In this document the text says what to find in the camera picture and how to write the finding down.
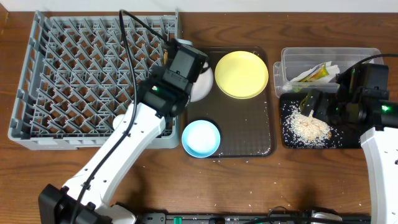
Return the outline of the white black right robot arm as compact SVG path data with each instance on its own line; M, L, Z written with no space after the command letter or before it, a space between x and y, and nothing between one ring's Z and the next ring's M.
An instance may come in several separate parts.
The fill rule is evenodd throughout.
M357 63L339 74L336 93L312 89L300 104L304 116L330 126L352 125L368 167L371 223L397 223L397 103L389 101L389 68Z

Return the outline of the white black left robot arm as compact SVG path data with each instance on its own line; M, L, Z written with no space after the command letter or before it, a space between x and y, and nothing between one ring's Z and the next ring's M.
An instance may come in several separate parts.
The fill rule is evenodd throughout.
M42 223L135 223L136 216L110 201L143 150L165 129L167 117L183 113L193 84L208 69L207 54L171 41L167 63L139 82L135 100L90 161L63 187L48 184L38 197Z

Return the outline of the yellow plate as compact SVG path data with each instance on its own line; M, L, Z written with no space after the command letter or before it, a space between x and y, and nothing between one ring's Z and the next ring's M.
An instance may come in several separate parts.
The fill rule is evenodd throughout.
M224 94L245 100L259 95L266 88L269 72L259 56L239 50L224 55L218 61L215 81Z

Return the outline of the green orange snack wrapper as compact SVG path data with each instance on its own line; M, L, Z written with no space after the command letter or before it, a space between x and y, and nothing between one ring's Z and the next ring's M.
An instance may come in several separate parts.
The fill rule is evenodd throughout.
M303 73L303 77L300 78L299 82L315 82L325 76L329 75L327 68L331 65L331 62L321 63L309 71Z

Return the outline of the white napkin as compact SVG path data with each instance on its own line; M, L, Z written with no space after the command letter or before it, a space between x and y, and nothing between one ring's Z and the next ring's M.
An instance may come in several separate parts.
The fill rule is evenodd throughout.
M330 82L332 79L334 79L334 78L336 77L337 74L340 73L340 69L339 69L339 67L338 67L337 65L332 65L332 64L331 64L331 65L327 68L327 70L328 70L328 72L329 72L329 75L328 75L328 76L325 76L325 77L323 77L323 78L321 78L321 79L319 79L319 80L317 80L317 81L315 81L315 82L299 82L299 79L303 77L303 73L304 73L304 72L302 72L299 76L297 76L297 77L291 79L290 82L295 82L295 83L328 83L328 82Z

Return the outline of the light blue bowl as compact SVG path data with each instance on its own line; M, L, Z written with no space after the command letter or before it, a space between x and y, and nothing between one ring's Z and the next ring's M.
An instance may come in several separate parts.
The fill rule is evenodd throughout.
M185 127L181 140L188 155L202 159L210 157L218 150L221 144L221 133L215 124L200 119Z

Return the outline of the white pink bowl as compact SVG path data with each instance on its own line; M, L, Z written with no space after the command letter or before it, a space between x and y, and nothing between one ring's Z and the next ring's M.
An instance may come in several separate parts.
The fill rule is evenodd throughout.
M204 99L209 94L213 86L214 74L211 67L206 62L203 68L206 70L199 74L196 82L192 86L190 102L196 102Z

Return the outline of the wooden chopstick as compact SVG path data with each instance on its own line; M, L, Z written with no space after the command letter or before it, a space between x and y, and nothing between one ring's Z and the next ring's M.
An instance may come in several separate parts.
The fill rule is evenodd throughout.
M168 50L164 50L164 65L166 65L166 64L167 64L168 57L169 57Z

